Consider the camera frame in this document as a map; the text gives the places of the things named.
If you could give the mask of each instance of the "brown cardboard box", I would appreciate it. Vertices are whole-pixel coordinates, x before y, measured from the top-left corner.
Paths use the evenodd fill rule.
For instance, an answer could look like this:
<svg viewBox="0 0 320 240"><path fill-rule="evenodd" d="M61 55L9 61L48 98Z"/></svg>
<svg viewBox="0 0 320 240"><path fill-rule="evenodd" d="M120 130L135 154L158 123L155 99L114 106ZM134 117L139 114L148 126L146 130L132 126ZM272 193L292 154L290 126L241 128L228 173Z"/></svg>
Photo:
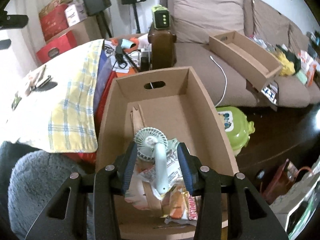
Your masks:
<svg viewBox="0 0 320 240"><path fill-rule="evenodd" d="M144 85L163 81L164 87L147 90ZM219 115L199 77L191 67L138 73L113 80L103 113L98 141L96 171L125 152L134 133L130 112L141 106L145 125L160 129L167 138L184 142L203 165L233 176L238 172L228 137ZM223 198L222 227L228 225ZM116 213L123 239L162 240L194 236L195 227L159 228L164 219L151 211L135 209L115 196Z"/></svg>
<svg viewBox="0 0 320 240"><path fill-rule="evenodd" d="M258 91L272 82L282 68L269 52L236 31L210 35L209 46Z"/></svg>
<svg viewBox="0 0 320 240"><path fill-rule="evenodd" d="M102 39L100 34L99 26L95 17L88 17L87 19L79 22L64 31L58 33L50 40L46 41L48 44L50 41L54 40L62 36L63 34L67 33L68 31L72 31L73 35L76 38L78 46L85 44L89 41L95 41L98 39Z"/></svg>

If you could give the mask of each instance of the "handheld fan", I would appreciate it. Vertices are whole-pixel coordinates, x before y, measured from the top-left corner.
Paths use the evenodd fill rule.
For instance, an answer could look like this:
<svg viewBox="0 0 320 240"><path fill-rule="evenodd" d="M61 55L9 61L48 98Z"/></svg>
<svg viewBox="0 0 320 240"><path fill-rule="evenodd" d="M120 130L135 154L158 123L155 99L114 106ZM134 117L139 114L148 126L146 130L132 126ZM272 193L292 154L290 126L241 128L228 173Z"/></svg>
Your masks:
<svg viewBox="0 0 320 240"><path fill-rule="evenodd" d="M156 165L156 190L159 194L169 190L167 172L168 140L160 130L146 127L139 130L134 141L138 147L138 157L144 161L155 161Z"/></svg>

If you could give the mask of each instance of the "red box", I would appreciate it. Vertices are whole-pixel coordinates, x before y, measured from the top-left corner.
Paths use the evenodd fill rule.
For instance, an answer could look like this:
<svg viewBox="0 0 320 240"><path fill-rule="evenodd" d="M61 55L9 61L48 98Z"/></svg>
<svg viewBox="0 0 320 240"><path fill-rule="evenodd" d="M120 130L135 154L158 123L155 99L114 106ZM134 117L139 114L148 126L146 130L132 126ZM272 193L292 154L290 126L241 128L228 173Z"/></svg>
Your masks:
<svg viewBox="0 0 320 240"><path fill-rule="evenodd" d="M69 27L67 18L64 14L64 10L67 8L67 4L61 4L40 19L45 41Z"/></svg>
<svg viewBox="0 0 320 240"><path fill-rule="evenodd" d="M77 46L77 41L72 31L50 41L42 47L36 54L39 60L44 64L50 59L70 50Z"/></svg>

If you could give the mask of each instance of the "beige couch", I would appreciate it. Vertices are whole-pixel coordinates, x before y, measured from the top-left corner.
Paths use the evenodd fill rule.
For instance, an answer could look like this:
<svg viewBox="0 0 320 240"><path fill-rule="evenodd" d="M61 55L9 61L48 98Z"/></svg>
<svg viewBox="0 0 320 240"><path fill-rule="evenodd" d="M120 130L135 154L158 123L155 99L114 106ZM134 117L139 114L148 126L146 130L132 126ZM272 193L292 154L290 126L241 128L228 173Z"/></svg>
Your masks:
<svg viewBox="0 0 320 240"><path fill-rule="evenodd" d="M244 77L209 50L208 32L237 30L246 36L255 34L273 45L285 44L295 53L308 48L308 38L297 25L261 0L160 0L160 3L169 8L177 33L175 66L193 66L214 103L223 94L225 79L209 56L224 69L228 85L220 106L266 106L266 103L246 89ZM320 102L320 90L315 83L306 88L295 76L277 77L276 81L280 106L305 107Z"/></svg>

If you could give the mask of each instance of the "silver bolt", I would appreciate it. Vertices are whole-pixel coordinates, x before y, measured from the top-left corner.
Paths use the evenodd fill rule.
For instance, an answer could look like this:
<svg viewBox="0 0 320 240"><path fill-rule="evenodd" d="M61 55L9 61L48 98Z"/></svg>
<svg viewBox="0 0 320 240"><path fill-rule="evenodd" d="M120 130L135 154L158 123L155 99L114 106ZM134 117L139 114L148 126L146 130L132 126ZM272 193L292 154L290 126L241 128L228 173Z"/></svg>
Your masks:
<svg viewBox="0 0 320 240"><path fill-rule="evenodd" d="M115 169L115 167L112 164L106 166L106 171L113 171L114 169Z"/></svg>
<svg viewBox="0 0 320 240"><path fill-rule="evenodd" d="M77 172L71 173L71 175L70 175L71 179L76 179L78 177L79 177L79 173L77 173Z"/></svg>
<svg viewBox="0 0 320 240"><path fill-rule="evenodd" d="M239 173L237 173L237 178L238 178L238 179L244 179L245 176L244 176L243 173L239 172Z"/></svg>
<svg viewBox="0 0 320 240"><path fill-rule="evenodd" d="M208 172L210 169L209 169L208 166L201 166L200 170L203 171L203 172Z"/></svg>

